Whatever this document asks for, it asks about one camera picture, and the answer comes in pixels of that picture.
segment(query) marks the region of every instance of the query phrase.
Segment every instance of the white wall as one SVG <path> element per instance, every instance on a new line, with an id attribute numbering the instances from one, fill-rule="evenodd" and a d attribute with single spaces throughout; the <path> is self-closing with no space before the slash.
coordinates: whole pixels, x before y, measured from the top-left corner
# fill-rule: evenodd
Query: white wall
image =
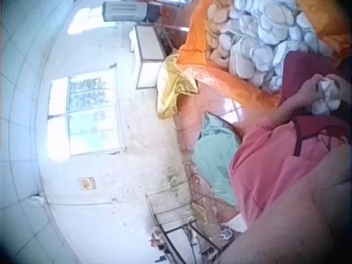
<path id="1" fill-rule="evenodd" d="M 46 204 L 36 152 L 43 70 L 73 0 L 1 1 L 1 250 L 19 263 L 74 263 Z"/>
<path id="2" fill-rule="evenodd" d="M 131 23 L 67 34 L 75 13 L 98 7 L 102 0 L 78 1 L 61 29 L 46 64 L 38 98 L 37 151 L 45 193 L 69 245 L 83 263 L 153 263 L 161 256 L 150 247 L 153 222 L 145 193 L 185 180 L 173 119 L 159 120 L 156 90 L 131 87 L 134 54 L 129 52 Z M 64 76 L 105 70 L 117 62 L 118 97 L 126 151 L 73 156 L 56 162 L 46 150 L 50 82 Z M 94 177 L 97 189 L 82 191 L 78 178 Z M 155 201 L 158 209 L 189 201 L 187 185 Z M 189 213 L 184 207 L 169 219 Z"/>

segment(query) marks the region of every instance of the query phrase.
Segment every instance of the pink shirt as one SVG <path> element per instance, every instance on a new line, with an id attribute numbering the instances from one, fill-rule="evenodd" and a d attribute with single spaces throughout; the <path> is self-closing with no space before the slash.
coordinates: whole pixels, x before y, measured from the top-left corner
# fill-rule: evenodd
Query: pink shirt
<path id="1" fill-rule="evenodd" d="M 342 144 L 347 144 L 346 138 L 320 133 L 318 137 L 304 140 L 300 157 L 295 157 L 293 122 L 278 127 L 267 117 L 259 122 L 244 136 L 229 169 L 232 188 L 247 226 L 330 150 Z"/>

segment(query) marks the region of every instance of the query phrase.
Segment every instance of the red floor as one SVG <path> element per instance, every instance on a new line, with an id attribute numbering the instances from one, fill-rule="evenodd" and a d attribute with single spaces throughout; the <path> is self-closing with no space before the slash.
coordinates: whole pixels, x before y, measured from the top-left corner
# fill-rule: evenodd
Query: red floor
<path id="1" fill-rule="evenodd" d="M 198 0 L 194 0 L 192 4 L 186 5 L 182 9 L 164 8 L 163 17 L 159 23 L 188 27 L 192 11 L 197 3 Z M 175 48 L 179 48 L 186 41 L 187 34 L 185 32 L 175 30 L 168 32 Z M 191 155 L 200 133 L 202 116 L 205 112 L 211 112 L 232 123 L 240 137 L 268 113 L 268 110 L 244 108 L 225 97 L 221 91 L 201 82 L 198 83 L 198 88 L 198 95 L 178 98 L 179 112 L 174 116 L 178 141 L 185 163 L 191 161 Z M 233 206 L 217 200 L 211 191 L 211 186 L 191 164 L 186 167 L 186 174 L 189 178 L 192 199 L 202 208 L 203 212 L 203 221 L 198 221 L 197 226 L 217 246 L 224 246 L 226 241 L 220 238 L 220 224 L 231 220 L 239 211 Z"/>

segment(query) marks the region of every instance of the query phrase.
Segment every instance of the white cloth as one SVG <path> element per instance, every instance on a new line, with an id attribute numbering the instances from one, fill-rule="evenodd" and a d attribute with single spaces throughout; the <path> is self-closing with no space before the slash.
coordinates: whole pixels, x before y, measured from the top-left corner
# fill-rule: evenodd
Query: white cloth
<path id="1" fill-rule="evenodd" d="M 312 104 L 312 114 L 330 115 L 330 111 L 336 110 L 340 107 L 341 100 L 331 99 L 331 94 L 334 90 L 338 90 L 335 82 L 329 78 L 324 78 L 319 82 L 318 91 L 323 94 L 323 98 Z"/>

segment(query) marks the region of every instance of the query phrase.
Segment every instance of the hand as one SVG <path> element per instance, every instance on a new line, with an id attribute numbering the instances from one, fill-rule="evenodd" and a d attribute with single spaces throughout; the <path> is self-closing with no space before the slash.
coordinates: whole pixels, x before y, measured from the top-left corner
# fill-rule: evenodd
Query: hand
<path id="1" fill-rule="evenodd" d="M 351 85 L 345 79 L 336 74 L 329 74 L 326 78 L 334 80 L 337 88 L 330 91 L 330 98 L 332 100 L 343 100 L 350 97 Z"/>
<path id="2" fill-rule="evenodd" d="M 305 107 L 312 105 L 315 101 L 321 99 L 323 94 L 317 92 L 317 84 L 324 77 L 320 74 L 315 74 L 311 79 L 306 80 L 301 89 L 291 97 L 293 104 L 296 107 Z"/>

